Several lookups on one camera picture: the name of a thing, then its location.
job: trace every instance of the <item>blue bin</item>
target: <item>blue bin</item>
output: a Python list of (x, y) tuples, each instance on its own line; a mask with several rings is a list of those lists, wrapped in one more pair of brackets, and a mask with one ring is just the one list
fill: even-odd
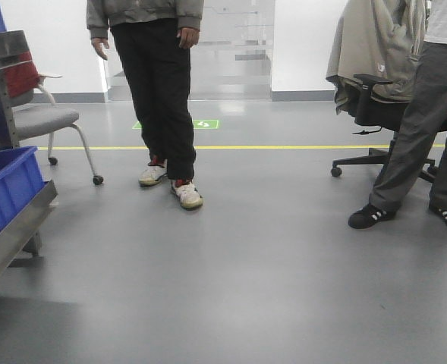
[(0, 151), (0, 231), (44, 187), (35, 146)]

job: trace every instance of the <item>green floor sign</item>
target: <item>green floor sign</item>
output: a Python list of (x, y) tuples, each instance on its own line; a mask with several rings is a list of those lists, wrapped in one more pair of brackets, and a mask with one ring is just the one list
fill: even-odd
[[(219, 129), (220, 120), (193, 120), (194, 129)], [(141, 129), (140, 123), (137, 122), (132, 129)]]

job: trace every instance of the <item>hand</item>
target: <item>hand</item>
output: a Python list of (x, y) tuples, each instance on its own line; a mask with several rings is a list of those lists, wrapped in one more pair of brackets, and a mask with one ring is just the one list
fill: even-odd
[(181, 38), (179, 48), (189, 49), (200, 41), (200, 31), (194, 28), (181, 28), (178, 30), (177, 37)]
[(109, 59), (107, 55), (104, 53), (102, 44), (105, 49), (110, 49), (109, 40), (106, 38), (92, 38), (92, 46), (95, 49), (97, 55), (99, 55), (102, 59)]

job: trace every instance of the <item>chair base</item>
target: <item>chair base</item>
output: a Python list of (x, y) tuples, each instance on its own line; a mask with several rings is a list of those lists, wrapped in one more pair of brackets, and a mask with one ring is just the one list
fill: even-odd
[[(364, 155), (361, 157), (336, 159), (335, 161), (333, 161), (331, 168), (331, 175), (333, 177), (339, 177), (342, 175), (343, 170), (339, 167), (339, 165), (386, 165), (387, 162), (389, 161), (389, 157), (390, 157), (389, 151), (376, 148), (369, 148), (368, 155)], [(429, 165), (429, 167), (425, 171), (420, 172), (419, 178), (422, 178), (423, 180), (432, 183), (436, 179), (436, 173), (437, 173), (436, 161), (434, 159), (428, 158), (424, 162), (424, 164)]]

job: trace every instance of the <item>cuff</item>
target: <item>cuff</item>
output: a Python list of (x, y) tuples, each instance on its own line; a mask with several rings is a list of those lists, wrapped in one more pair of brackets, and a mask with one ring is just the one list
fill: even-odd
[(108, 39), (108, 37), (109, 37), (109, 31), (107, 30), (107, 28), (101, 28), (101, 27), (90, 28), (90, 39), (93, 38)]
[(198, 17), (179, 17), (178, 29), (181, 28), (194, 28), (200, 30), (201, 19)]

